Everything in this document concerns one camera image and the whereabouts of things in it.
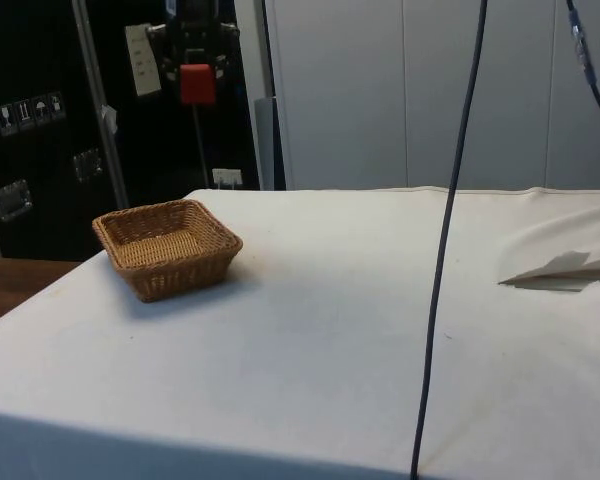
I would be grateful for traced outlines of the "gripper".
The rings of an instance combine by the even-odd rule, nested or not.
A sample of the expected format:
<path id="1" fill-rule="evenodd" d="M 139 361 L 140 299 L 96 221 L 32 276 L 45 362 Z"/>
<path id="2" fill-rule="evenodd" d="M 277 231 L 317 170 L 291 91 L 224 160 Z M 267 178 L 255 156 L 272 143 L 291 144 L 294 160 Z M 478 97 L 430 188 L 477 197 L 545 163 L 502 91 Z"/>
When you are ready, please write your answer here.
<path id="1" fill-rule="evenodd" d="M 240 30 L 234 22 L 220 22 L 217 0 L 178 2 L 178 30 L 163 23 L 149 25 L 147 38 L 159 73 L 167 80 L 177 79 L 179 47 L 215 50 L 216 71 L 220 78 L 238 69 Z"/>

